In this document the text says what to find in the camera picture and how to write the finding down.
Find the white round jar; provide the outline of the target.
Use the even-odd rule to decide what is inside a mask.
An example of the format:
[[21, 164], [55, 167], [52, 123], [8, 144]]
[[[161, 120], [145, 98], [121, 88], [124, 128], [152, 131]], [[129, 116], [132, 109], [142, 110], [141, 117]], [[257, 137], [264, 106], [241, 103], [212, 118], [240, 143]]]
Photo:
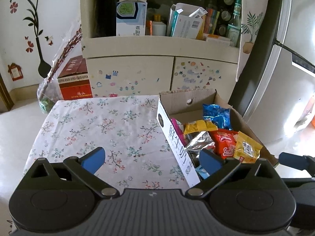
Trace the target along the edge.
[[153, 36], [165, 36], [167, 25], [163, 22], [152, 22], [152, 35]]

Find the red house wall sticker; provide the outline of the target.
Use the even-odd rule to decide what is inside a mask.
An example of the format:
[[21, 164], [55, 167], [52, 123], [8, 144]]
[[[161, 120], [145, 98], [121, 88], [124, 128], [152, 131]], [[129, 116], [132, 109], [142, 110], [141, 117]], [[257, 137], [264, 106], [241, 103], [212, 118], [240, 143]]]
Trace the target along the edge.
[[19, 65], [12, 63], [8, 65], [7, 67], [8, 67], [8, 73], [10, 74], [14, 82], [17, 80], [23, 79], [22, 70]]

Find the grey refrigerator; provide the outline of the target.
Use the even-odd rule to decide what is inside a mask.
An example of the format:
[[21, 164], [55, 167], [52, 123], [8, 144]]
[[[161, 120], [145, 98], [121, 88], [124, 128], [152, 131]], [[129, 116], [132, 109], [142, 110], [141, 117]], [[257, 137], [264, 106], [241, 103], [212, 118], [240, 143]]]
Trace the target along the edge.
[[230, 105], [263, 143], [314, 116], [314, 0], [242, 0]]

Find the small yellow packet behind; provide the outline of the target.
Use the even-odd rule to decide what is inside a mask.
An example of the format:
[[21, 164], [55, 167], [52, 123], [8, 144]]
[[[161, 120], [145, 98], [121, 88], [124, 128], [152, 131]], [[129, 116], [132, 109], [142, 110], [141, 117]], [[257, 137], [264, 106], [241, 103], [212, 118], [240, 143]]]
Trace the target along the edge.
[[184, 135], [202, 131], [216, 131], [218, 127], [211, 120], [197, 120], [184, 125]]

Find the yellow snack packet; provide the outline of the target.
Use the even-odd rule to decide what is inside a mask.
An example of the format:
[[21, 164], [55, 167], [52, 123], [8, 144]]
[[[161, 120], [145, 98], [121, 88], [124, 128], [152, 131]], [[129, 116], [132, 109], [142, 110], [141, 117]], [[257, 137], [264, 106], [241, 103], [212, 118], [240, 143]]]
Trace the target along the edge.
[[239, 131], [233, 158], [244, 164], [254, 164], [260, 157], [262, 148], [260, 143]]

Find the dark blue snack packet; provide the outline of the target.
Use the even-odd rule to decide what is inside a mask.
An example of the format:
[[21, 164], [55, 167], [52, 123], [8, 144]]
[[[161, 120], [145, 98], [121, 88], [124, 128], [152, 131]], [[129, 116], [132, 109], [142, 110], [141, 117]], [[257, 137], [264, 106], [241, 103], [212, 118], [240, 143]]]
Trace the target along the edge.
[[203, 104], [202, 116], [204, 120], [210, 120], [219, 129], [232, 130], [230, 109], [217, 104]]

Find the green glass bottle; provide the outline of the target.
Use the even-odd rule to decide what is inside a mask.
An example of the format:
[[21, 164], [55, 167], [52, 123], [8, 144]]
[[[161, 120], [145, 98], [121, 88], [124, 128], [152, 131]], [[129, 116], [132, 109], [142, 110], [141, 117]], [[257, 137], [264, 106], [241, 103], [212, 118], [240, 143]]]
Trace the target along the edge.
[[236, 0], [234, 5], [233, 17], [227, 25], [227, 38], [230, 39], [231, 45], [236, 47], [241, 30], [241, 0]]

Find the silver light-blue snack packet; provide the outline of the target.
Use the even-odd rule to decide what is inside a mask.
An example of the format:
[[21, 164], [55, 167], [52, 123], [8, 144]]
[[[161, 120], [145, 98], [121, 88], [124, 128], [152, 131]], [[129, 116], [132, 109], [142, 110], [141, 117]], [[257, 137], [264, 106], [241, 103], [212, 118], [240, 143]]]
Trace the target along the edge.
[[197, 134], [185, 147], [185, 151], [189, 155], [196, 172], [202, 179], [206, 179], [209, 176], [209, 173], [206, 172], [206, 170], [200, 165], [200, 152], [204, 148], [211, 149], [214, 145], [214, 141], [212, 140], [209, 132], [202, 131]]

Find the cardboard box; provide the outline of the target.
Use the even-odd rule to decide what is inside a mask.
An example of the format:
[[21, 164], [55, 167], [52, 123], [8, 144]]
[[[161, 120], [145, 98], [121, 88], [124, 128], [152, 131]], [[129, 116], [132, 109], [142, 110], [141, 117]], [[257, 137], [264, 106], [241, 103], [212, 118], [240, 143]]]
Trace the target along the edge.
[[255, 141], [260, 141], [242, 119], [242, 116], [228, 105], [214, 89], [160, 93], [158, 97], [157, 120], [189, 187], [194, 187], [200, 183], [200, 177], [185, 151], [185, 146], [183, 146], [175, 132], [171, 118], [175, 118], [182, 124], [201, 120], [203, 104], [217, 104], [223, 108], [229, 108], [233, 130], [241, 131]]

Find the white blue green box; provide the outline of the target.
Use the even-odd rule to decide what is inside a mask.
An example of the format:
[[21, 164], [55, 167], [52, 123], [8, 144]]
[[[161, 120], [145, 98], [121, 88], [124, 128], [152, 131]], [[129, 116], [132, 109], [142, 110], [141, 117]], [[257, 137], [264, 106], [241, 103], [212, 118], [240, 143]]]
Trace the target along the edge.
[[144, 36], [147, 0], [119, 0], [116, 6], [116, 36]]

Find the orange red snack packet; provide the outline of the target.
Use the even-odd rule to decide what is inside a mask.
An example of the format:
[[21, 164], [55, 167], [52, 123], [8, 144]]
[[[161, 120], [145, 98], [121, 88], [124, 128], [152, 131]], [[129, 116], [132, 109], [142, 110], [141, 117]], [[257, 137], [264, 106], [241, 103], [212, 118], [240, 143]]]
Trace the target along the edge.
[[214, 153], [222, 159], [233, 158], [238, 132], [228, 129], [218, 129], [210, 131], [209, 134], [214, 141]]

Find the purple snack packet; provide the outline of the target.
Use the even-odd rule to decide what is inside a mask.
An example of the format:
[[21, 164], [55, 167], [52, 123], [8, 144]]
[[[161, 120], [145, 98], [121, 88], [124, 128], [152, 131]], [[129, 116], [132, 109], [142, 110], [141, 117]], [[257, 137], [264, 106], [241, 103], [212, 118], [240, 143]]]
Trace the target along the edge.
[[183, 146], [187, 145], [187, 141], [184, 136], [184, 125], [176, 120], [175, 118], [171, 118], [171, 123], [175, 129], [176, 134], [178, 135], [179, 139], [181, 140], [181, 143]]

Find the wooden door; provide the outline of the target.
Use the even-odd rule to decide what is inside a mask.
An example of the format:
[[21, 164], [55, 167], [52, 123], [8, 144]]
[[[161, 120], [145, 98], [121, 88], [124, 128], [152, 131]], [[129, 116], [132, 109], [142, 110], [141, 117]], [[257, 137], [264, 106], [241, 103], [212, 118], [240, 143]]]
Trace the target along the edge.
[[12, 101], [11, 96], [9, 95], [9, 92], [7, 91], [7, 88], [3, 81], [3, 78], [0, 75], [0, 112], [8, 112], [13, 108], [13, 106], [14, 102]]

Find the red brown carton box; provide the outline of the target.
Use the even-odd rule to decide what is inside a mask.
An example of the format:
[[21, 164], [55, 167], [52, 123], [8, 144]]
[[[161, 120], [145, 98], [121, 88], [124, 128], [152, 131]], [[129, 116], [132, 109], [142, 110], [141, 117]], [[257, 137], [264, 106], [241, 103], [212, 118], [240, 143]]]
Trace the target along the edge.
[[82, 55], [71, 58], [58, 76], [64, 100], [92, 98], [86, 60]]

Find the cream cabinet with stickers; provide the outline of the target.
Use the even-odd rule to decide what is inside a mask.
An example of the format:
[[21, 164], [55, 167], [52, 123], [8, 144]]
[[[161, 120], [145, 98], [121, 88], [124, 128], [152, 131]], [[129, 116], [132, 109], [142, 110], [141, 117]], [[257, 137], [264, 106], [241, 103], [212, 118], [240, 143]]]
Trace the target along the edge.
[[[236, 83], [236, 47], [214, 38], [227, 27], [236, 0], [147, 0], [144, 36], [116, 36], [119, 0], [80, 0], [83, 56], [94, 97], [151, 95], [178, 89], [217, 89], [228, 100]], [[168, 24], [173, 4], [203, 7], [207, 14], [195, 40], [153, 36], [152, 22]]]

